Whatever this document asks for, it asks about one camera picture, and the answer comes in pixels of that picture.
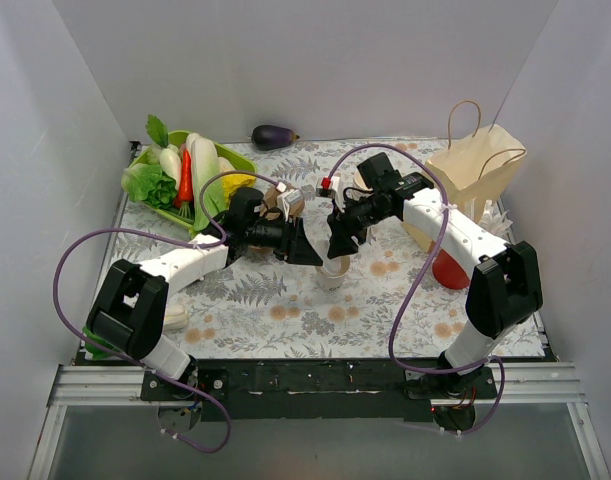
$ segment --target eggplant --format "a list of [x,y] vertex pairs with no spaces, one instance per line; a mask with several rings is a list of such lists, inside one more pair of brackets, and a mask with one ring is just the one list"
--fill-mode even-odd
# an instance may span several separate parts
[[300,137],[289,128],[259,125],[252,132],[252,143],[259,150],[274,150],[294,143]]

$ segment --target bag handle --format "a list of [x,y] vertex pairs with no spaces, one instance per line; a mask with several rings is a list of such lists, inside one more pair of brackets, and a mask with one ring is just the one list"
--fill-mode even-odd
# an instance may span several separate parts
[[522,157],[523,155],[525,155],[527,153],[527,150],[525,150],[524,148],[506,148],[505,150],[501,150],[500,152],[496,152],[494,155],[492,155],[491,157],[489,157],[485,163],[483,164],[483,168],[481,168],[481,173],[478,175],[478,180],[481,179],[481,177],[483,176],[483,171],[485,171],[485,167],[487,166],[487,164],[489,163],[489,161],[500,155],[501,153],[507,153],[507,152],[520,152],[517,155],[514,155],[513,157],[511,157],[509,160],[505,161],[503,163],[503,165],[501,165],[501,167],[504,167],[505,165],[507,165],[509,162],[511,162],[512,160],[518,158],[518,157]]
[[474,130],[474,134],[472,135],[472,138],[476,136],[476,134],[478,133],[478,129],[481,128],[481,107],[480,105],[476,103],[474,100],[463,100],[462,102],[458,102],[456,105],[454,105],[454,108],[452,108],[452,111],[449,112],[449,118],[447,119],[447,149],[448,150],[452,148],[452,114],[454,113],[454,110],[456,110],[458,107],[460,107],[464,103],[471,103],[472,105],[476,107],[476,110],[478,110],[478,122],[476,123],[476,130]]

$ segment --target paper bag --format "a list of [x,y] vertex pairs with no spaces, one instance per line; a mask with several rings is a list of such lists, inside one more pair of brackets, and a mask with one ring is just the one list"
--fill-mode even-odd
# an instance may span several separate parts
[[[452,140],[452,114],[464,103],[478,110],[478,123],[471,135]],[[463,100],[452,109],[447,120],[447,148],[434,153],[425,164],[445,185],[449,202],[465,211],[474,204],[472,220],[476,223],[485,211],[485,202],[496,202],[520,168],[525,147],[500,125],[481,128],[481,109],[472,100]],[[420,230],[409,227],[408,233],[425,251],[431,239]]]

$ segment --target green plate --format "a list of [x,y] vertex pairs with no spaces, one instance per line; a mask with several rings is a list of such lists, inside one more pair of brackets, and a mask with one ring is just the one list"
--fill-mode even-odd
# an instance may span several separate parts
[[[180,146],[185,143],[185,140],[190,133],[191,132],[187,130],[174,130],[173,132],[169,132],[169,143],[180,148]],[[214,143],[214,146],[216,147],[216,153],[218,153],[218,156],[229,160],[235,169],[256,173],[256,165],[251,160],[248,160],[242,155],[236,153],[234,150],[230,150],[229,148],[218,143]],[[141,154],[132,162],[132,165],[137,163],[146,163],[146,155],[149,148],[150,147],[147,147],[145,150],[143,150]],[[193,224],[189,223],[183,217],[178,216],[178,211],[175,208],[172,207],[171,210],[161,210],[159,208],[153,208],[149,205],[147,206],[158,213],[161,217],[164,217],[169,221],[186,228],[192,237],[196,235],[196,232],[194,232],[194,229],[192,228]]]

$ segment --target black metal base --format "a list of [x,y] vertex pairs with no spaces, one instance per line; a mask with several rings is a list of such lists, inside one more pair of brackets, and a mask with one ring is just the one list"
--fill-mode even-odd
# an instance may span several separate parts
[[[435,367],[434,359],[406,360]],[[369,360],[200,360],[198,388],[221,401],[234,419],[401,418],[431,422],[431,399],[445,392],[415,392],[405,372],[389,359]],[[496,398],[489,369],[474,380],[476,396]],[[141,400],[175,401],[187,391],[151,373],[143,380]],[[220,411],[203,404],[202,421],[222,421]]]

